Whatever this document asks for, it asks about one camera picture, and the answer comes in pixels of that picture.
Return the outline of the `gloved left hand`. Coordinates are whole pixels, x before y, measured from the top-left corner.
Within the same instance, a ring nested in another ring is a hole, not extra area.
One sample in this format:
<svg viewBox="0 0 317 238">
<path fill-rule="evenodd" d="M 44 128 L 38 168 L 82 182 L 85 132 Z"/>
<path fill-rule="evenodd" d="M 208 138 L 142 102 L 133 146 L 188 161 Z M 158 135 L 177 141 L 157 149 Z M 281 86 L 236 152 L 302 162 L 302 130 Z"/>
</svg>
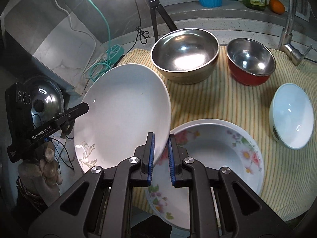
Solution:
<svg viewBox="0 0 317 238">
<path fill-rule="evenodd" d="M 59 186 L 63 179 L 59 172 L 59 163 L 55 160 L 55 148 L 51 141 L 36 149 L 44 156 L 38 162 L 24 160 L 18 165 L 19 185 L 35 198 L 41 198 L 50 206 L 60 197 Z"/>
</svg>

